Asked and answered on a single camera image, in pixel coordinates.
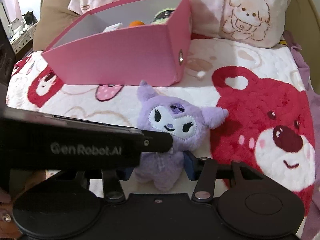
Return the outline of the person left hand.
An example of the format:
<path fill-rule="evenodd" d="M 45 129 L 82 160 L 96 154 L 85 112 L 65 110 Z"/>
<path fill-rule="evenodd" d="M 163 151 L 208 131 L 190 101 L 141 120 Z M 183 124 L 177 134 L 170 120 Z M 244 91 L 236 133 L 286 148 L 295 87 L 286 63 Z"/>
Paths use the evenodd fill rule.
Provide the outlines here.
<path fill-rule="evenodd" d="M 12 214 L 15 200 L 25 191 L 46 179 L 46 170 L 31 172 L 22 183 L 22 189 L 16 194 L 10 194 L 8 191 L 1 189 L 1 239 L 18 239 L 21 236 Z"/>

